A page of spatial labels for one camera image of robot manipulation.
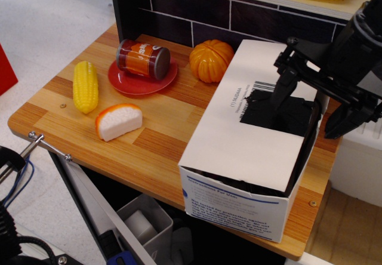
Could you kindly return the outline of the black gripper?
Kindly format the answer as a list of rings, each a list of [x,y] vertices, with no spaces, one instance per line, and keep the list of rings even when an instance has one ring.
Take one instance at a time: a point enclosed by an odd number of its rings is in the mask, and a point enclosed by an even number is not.
[[[381,79],[372,70],[381,62],[381,41],[371,38],[337,38],[330,44],[288,38],[275,61],[280,75],[267,102],[273,128],[287,128],[290,95],[303,81],[336,99],[340,105],[328,118],[325,138],[337,139],[369,118],[367,108],[350,107],[367,96],[381,98]]]

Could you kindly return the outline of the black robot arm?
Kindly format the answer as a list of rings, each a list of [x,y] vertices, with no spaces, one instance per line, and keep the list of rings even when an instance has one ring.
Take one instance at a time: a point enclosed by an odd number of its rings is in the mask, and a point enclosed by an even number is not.
[[[325,137],[339,138],[381,118],[381,0],[369,0],[329,44],[289,37],[275,61],[280,75],[270,98],[274,108],[302,81],[337,100]]]

